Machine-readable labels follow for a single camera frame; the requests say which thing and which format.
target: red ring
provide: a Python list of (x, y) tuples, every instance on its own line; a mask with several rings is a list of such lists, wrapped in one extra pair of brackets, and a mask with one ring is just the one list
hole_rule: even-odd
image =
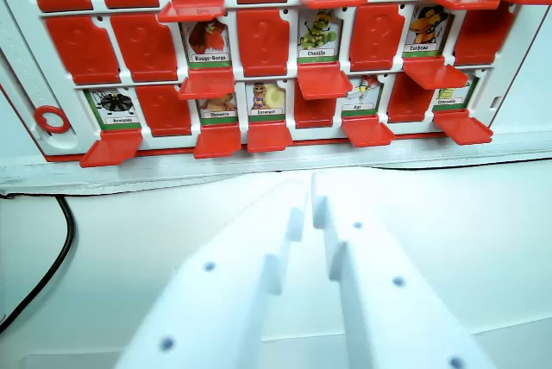
[[(54, 113), (55, 115), (59, 116), (63, 121), (63, 125), (61, 126), (48, 125), (46, 117), (44, 117), (45, 113)], [(36, 120), (36, 123), (38, 123), (38, 126), (43, 128), (50, 134), (64, 134), (66, 131), (68, 131), (71, 128), (71, 123), (69, 123), (69, 119), (67, 119), (67, 116), (63, 112), (63, 110), (61, 110), (60, 108), (54, 108), (54, 106), (41, 106), (40, 108), (34, 111), (34, 119)]]

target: cartoon animal card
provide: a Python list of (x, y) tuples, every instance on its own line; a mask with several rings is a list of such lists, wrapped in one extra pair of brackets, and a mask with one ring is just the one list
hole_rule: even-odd
[(479, 81), (474, 74), (469, 74), (469, 80), (464, 87), (456, 89), (439, 89), (433, 99), (433, 110), (464, 109), (474, 93)]
[(84, 89), (83, 93), (102, 130), (141, 127), (135, 106), (126, 90)]
[(336, 61), (342, 21), (331, 9), (302, 9), (299, 13), (298, 63)]
[(441, 5), (417, 5), (406, 36), (403, 57), (442, 53), (454, 16)]
[(285, 88), (276, 80), (245, 85), (250, 122), (285, 120)]
[(375, 115), (380, 105), (383, 84), (379, 82), (378, 75), (366, 75), (361, 78), (351, 78), (353, 90), (347, 93), (347, 97), (337, 99), (337, 107), (341, 106), (342, 117)]
[(218, 125), (238, 122), (235, 94), (229, 93), (215, 99), (197, 100), (199, 120), (202, 125)]
[(191, 68), (232, 66), (226, 24), (216, 18), (210, 22), (181, 22), (180, 33)]

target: red trim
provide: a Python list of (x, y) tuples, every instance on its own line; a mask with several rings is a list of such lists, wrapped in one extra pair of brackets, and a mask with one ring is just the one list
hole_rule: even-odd
[[(431, 139), (431, 138), (446, 138), (447, 135), (443, 132), (429, 132), (427, 134), (397, 134), (395, 140), (399, 139)], [(350, 143), (348, 138), (335, 139), (312, 139), (309, 141), (294, 141), (292, 147), (302, 147), (308, 145), (335, 145), (339, 143)], [(241, 145), (242, 150), (247, 150), (248, 146)], [(193, 147), (175, 147), (172, 149), (149, 149), (147, 151), (136, 152), (136, 157), (139, 156), (162, 156), (162, 155), (180, 155), (185, 153), (193, 153)], [(79, 161), (84, 155), (44, 155), (48, 162), (75, 162)]]
[[(53, 113), (59, 116), (63, 121), (63, 124), (61, 126), (49, 125), (46, 117), (44, 117), (45, 113)], [(41, 106), (34, 111), (34, 119), (36, 120), (36, 123), (38, 123), (38, 126), (43, 128), (50, 134), (64, 134), (71, 128), (71, 123), (69, 123), (69, 119), (67, 119), (65, 112), (60, 108), (56, 108), (54, 106)]]

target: black cable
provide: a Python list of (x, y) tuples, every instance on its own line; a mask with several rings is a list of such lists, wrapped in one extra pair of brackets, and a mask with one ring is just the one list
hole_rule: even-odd
[(6, 319), (3, 322), (0, 323), (0, 335), (11, 325), (11, 323), (14, 322), (14, 320), (27, 308), (27, 306), (30, 305), (30, 303), (35, 299), (38, 293), (40, 293), (42, 289), (46, 287), (48, 282), (52, 279), (53, 275), (60, 268), (61, 264), (63, 264), (63, 261), (66, 259), (67, 255), (69, 254), (69, 251), (71, 250), (71, 246), (75, 241), (76, 227), (75, 227), (75, 219), (72, 216), (71, 209), (69, 208), (69, 205), (67, 204), (67, 201), (65, 198), (56, 197), (55, 199), (58, 201), (58, 204), (60, 205), (60, 208), (63, 211), (63, 215), (66, 218), (66, 223), (67, 223), (66, 242), (63, 244), (63, 247), (61, 248), (61, 251), (58, 254), (58, 257), (50, 266), (46, 274), (44, 274), (44, 277), (41, 278), (41, 281), (39, 281), (38, 284), (34, 287), (34, 289), (31, 290), (31, 292), (17, 305), (14, 311), (12, 311), (11, 314), (8, 317), (6, 317)]

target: white plastic frame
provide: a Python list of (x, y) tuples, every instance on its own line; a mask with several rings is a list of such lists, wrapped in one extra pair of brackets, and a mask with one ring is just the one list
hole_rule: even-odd
[[(179, 27), (177, 23), (170, 23), (167, 26), (171, 29), (175, 50), (178, 61), (178, 81), (153, 82), (153, 83), (135, 83), (128, 68), (122, 58), (116, 37), (110, 25), (109, 16), (112, 14), (131, 13), (131, 12), (157, 12), (169, 0), (160, 0), (160, 7), (157, 9), (107, 9), (104, 0), (92, 0), (94, 10), (71, 11), (60, 13), (42, 13), (38, 9), (36, 0), (6, 0), (6, 3), (0, 3), (0, 12), (2, 13), (4, 33), (8, 35), (3, 39), (3, 51), (13, 71), (22, 83), (23, 89), (9, 89), (7, 94), (11, 102), (16, 106), (20, 116), (27, 125), (29, 131), (39, 142), (42, 151), (47, 155), (62, 155), (72, 153), (86, 153), (94, 141), (100, 139), (100, 129), (93, 119), (90, 119), (86, 112), (86, 106), (82, 103), (82, 94), (80, 91), (86, 87), (121, 87), (127, 86), (133, 88), (137, 85), (149, 84), (174, 84), (178, 89), (179, 84), (184, 80), (188, 73), (188, 65), (185, 59), (185, 51), (180, 38)], [(342, 20), (342, 41), (340, 45), (340, 64), (341, 69), (349, 76), (360, 76), (362, 74), (379, 74), (380, 78), (386, 77), (386, 87), (379, 104), (378, 115), (382, 122), (387, 121), (386, 106), (392, 91), (392, 81), (394, 73), (399, 72), (403, 65), (402, 50), (405, 43), (406, 33), (410, 24), (411, 11), (415, 3), (420, 0), (370, 0), (370, 3), (397, 3), (405, 7), (399, 10), (403, 14), (405, 27), (398, 47), (397, 54), (393, 60), (393, 66), (384, 72), (366, 71), (351, 72), (348, 59), (348, 50), (350, 47), (350, 37), (354, 26), (354, 16), (356, 8), (348, 8), (345, 11), (336, 9), (336, 16)], [(295, 77), (297, 76), (297, 42), (298, 42), (298, 0), (288, 0), (288, 3), (271, 4), (237, 4), (235, 0), (226, 0), (228, 14), (220, 17), (221, 22), (225, 22), (229, 27), (229, 43), (232, 52), (233, 69), (236, 79), (236, 98), (238, 100), (238, 117), (241, 129), (242, 142), (247, 143), (248, 118), (247, 108), (241, 106), (240, 85), (242, 82), (256, 79), (287, 79), (289, 89), (286, 89), (286, 124), (292, 132), (295, 141), (331, 139), (344, 137), (341, 130), (341, 110), (336, 108), (334, 116), (334, 125), (331, 128), (305, 128), (296, 129), (294, 121), (294, 101), (292, 91), (294, 91)], [(237, 36), (236, 9), (272, 7), (279, 8), (280, 17), (290, 23), (290, 54), (288, 59), (288, 69), (285, 76), (271, 76), (263, 78), (245, 78), (242, 70), (241, 57), (239, 53), (239, 41)], [(543, 6), (521, 6), (515, 8), (517, 19), (512, 28), (508, 41), (503, 49), (497, 55), (497, 59), (489, 66), (466, 66), (466, 68), (484, 68), (489, 67), (486, 73), (484, 83), (478, 85), (478, 94), (474, 94), (468, 105), (470, 115), (477, 117), (484, 124), (489, 124), (496, 115), (498, 104), (504, 98), (507, 88), (519, 68), (523, 53), (527, 51), (536, 30), (544, 16), (546, 8)], [(455, 11), (455, 21), (448, 35), (443, 55), (447, 64), (454, 64), (454, 46), (461, 25), (465, 16), (463, 11)], [(48, 16), (69, 16), (69, 15), (88, 15), (99, 27), (106, 28), (114, 46), (114, 51), (121, 67), (120, 84), (94, 84), (94, 85), (75, 85), (72, 77), (65, 70), (59, 59), (59, 55), (52, 43), (49, 33), (44, 25), (42, 17)], [(17, 49), (10, 48), (7, 41), (11, 41)], [(0, 79), (3, 85), (10, 83), (7, 72)], [(72, 129), (65, 134), (48, 134), (37, 127), (32, 113), (33, 108), (42, 104), (51, 104), (61, 107), (72, 123)], [(193, 147), (197, 141), (198, 133), (201, 130), (195, 104), (190, 106), (191, 111), (191, 135), (153, 137), (146, 121), (141, 117), (142, 135), (144, 140), (141, 144), (142, 150), (165, 149), (178, 147)], [(439, 131), (433, 121), (433, 115), (430, 111), (426, 112), (423, 122), (393, 123), (390, 129), (396, 134), (420, 134)]]

